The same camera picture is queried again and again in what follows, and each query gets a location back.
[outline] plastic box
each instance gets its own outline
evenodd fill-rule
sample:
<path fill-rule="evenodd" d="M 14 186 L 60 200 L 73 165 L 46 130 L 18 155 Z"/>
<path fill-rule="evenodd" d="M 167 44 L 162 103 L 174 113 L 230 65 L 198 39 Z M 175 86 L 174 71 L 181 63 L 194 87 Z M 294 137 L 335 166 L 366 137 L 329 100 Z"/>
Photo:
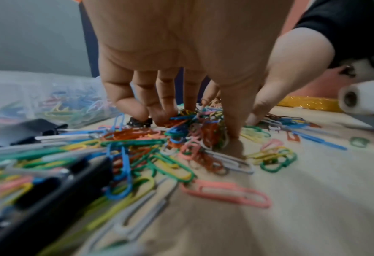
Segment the plastic box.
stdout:
<path fill-rule="evenodd" d="M 118 114 L 99 78 L 0 71 L 0 125 L 43 118 L 79 128 Z"/>

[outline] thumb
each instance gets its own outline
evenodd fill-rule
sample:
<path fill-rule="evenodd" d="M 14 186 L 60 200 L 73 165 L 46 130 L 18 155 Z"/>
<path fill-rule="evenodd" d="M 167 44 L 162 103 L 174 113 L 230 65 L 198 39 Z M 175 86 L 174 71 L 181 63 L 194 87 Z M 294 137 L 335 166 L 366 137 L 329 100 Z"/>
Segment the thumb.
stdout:
<path fill-rule="evenodd" d="M 201 104 L 203 105 L 203 107 L 208 106 L 211 101 L 217 97 L 219 92 L 220 86 L 213 80 L 211 80 L 205 88 L 203 98 L 201 99 Z"/>
<path fill-rule="evenodd" d="M 253 109 L 246 120 L 246 124 L 257 125 L 289 93 L 290 90 L 283 83 L 266 82 L 256 95 Z"/>

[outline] table surface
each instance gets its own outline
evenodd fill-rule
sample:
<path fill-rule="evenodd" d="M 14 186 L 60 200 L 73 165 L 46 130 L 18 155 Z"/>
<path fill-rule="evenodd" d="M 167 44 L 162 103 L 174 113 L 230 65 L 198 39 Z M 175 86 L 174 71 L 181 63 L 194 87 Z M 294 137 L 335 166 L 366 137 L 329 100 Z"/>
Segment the table surface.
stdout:
<path fill-rule="evenodd" d="M 288 168 L 268 173 L 256 167 L 253 175 L 230 172 L 223 177 L 194 170 L 200 179 L 235 182 L 267 194 L 272 201 L 269 209 L 192 197 L 177 188 L 139 242 L 153 244 L 153 254 L 163 256 L 374 255 L 374 130 L 342 113 L 284 107 L 271 113 L 319 124 L 338 137 L 315 136 L 349 150 L 303 139 L 288 142 L 286 132 L 271 131 L 272 138 L 298 154 Z M 85 129 L 102 124 L 112 125 L 113 120 Z M 351 137 L 371 142 L 367 148 L 357 148 L 349 144 Z M 226 153 L 250 154 L 260 146 L 241 138 Z M 166 191 L 165 184 L 157 194 Z M 131 219 L 137 220 L 149 203 Z"/>

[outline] hand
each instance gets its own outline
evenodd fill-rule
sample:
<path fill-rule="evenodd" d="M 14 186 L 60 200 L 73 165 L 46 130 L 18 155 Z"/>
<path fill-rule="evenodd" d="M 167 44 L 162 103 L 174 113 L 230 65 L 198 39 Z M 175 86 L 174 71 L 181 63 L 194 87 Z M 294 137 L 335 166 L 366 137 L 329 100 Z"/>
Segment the hand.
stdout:
<path fill-rule="evenodd" d="M 237 137 L 292 0 L 84 0 L 98 38 L 108 96 L 138 120 L 177 114 L 174 78 L 195 110 L 206 75 L 219 84 L 225 124 Z M 133 82 L 139 101 L 129 85 Z"/>
<path fill-rule="evenodd" d="M 260 122 L 290 92 L 320 76 L 334 56 L 335 50 L 329 40 L 315 30 L 297 28 L 280 37 L 246 123 L 256 125 Z M 222 92 L 220 86 L 211 81 L 201 101 L 203 106 L 208 105 L 219 91 Z"/>

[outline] white paper roll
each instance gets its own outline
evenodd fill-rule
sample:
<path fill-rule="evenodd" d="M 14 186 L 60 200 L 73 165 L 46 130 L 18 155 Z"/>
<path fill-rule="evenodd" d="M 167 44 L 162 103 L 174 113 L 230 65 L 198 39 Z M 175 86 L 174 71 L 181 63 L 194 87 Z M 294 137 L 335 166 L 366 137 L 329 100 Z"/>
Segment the white paper roll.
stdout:
<path fill-rule="evenodd" d="M 374 114 L 374 80 L 342 88 L 339 106 L 346 113 Z"/>

